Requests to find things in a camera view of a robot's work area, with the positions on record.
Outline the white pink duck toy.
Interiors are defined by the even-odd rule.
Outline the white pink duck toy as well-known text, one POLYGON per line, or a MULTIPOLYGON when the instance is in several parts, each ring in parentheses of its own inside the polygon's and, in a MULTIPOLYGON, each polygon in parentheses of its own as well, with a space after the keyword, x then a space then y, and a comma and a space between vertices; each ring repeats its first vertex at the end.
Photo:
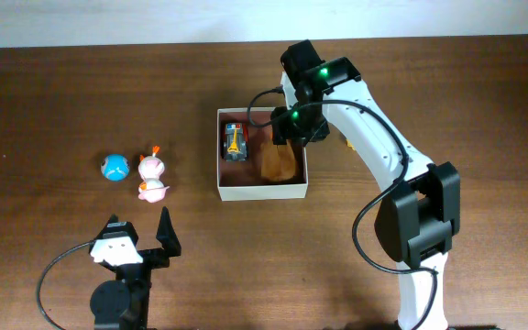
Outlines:
POLYGON ((166 170, 165 163, 157 157, 160 152, 159 146, 154 146, 148 156, 141 155, 137 167, 142 183, 138 186, 138 199, 151 204, 161 201, 169 189, 160 176, 166 170))

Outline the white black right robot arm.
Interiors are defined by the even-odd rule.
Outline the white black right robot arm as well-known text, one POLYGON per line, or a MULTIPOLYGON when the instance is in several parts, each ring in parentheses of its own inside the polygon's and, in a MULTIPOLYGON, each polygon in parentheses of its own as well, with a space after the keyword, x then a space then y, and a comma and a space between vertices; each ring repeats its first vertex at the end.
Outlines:
POLYGON ((399 278, 401 329, 446 329, 443 274, 460 228, 460 177, 449 162, 436 165, 413 146, 380 110, 359 71, 346 58, 322 60, 311 41, 281 55, 280 85, 286 105, 270 121, 275 144, 306 145, 325 139, 334 126, 373 175, 380 193, 352 225, 356 249, 364 215, 378 209, 377 239, 399 278))

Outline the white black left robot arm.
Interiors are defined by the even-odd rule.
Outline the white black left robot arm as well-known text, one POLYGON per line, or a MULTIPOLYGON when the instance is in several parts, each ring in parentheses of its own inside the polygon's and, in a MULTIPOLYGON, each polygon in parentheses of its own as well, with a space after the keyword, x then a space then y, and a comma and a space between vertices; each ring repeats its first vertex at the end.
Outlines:
POLYGON ((166 269, 182 246, 167 207, 161 209, 156 239, 160 246, 137 249, 138 234, 130 222, 111 215, 94 238, 89 254, 115 277, 97 286, 90 299, 95 329, 143 330, 148 327, 153 270, 166 269))

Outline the grey red toy truck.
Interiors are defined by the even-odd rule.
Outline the grey red toy truck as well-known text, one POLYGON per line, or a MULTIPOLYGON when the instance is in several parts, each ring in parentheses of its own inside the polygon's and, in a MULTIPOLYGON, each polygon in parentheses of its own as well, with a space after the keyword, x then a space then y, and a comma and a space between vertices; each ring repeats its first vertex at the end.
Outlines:
POLYGON ((223 124, 221 154, 225 161, 246 161, 248 159, 248 128, 244 123, 223 124))

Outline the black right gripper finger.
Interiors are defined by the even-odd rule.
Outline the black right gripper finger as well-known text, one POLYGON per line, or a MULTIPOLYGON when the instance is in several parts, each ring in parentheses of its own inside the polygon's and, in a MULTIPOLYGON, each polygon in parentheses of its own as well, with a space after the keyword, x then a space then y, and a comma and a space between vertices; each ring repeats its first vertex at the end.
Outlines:
POLYGON ((289 125, 291 122, 290 111, 286 106, 275 107, 270 115, 272 122, 272 143, 274 145, 286 145, 290 138, 289 125))
POLYGON ((312 142, 320 142, 326 139, 326 137, 330 134, 330 130, 328 127, 319 127, 316 131, 314 131, 308 138, 304 140, 302 145, 306 147, 309 143, 312 142))

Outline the yellow round plastic toy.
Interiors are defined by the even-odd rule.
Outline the yellow round plastic toy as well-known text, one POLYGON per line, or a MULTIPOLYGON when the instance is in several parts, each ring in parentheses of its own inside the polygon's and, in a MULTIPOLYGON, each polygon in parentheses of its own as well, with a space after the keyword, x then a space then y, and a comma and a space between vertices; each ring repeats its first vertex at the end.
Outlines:
POLYGON ((349 148, 355 150, 353 144, 352 144, 348 139, 346 140, 346 144, 347 144, 347 146, 348 146, 349 148))

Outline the brown plush toy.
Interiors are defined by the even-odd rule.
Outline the brown plush toy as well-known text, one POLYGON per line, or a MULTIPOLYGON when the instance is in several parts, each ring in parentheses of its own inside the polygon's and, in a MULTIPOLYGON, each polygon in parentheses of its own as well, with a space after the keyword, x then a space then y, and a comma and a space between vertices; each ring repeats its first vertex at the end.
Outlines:
POLYGON ((292 179, 298 170, 292 146, 275 145, 266 140, 260 145, 260 175, 270 182, 284 182, 292 179))

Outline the blue toy ball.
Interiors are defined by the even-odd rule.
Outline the blue toy ball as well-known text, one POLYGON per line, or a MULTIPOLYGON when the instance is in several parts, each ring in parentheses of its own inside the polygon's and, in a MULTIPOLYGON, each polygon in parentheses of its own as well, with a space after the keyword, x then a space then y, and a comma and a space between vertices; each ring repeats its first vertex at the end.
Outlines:
POLYGON ((110 154, 106 156, 101 164, 101 173, 112 182, 124 180, 129 174, 128 160, 119 154, 110 154))

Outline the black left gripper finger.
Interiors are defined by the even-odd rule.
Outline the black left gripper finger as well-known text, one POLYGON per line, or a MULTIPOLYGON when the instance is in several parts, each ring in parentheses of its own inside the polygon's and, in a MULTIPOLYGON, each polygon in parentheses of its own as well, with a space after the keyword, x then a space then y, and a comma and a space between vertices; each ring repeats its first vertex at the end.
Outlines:
POLYGON ((179 257, 182 254, 182 246, 174 231, 170 212, 166 206, 161 209, 156 239, 169 257, 179 257))
POLYGON ((135 250, 138 233, 131 222, 112 214, 101 232, 95 237, 94 247, 100 249, 135 250))

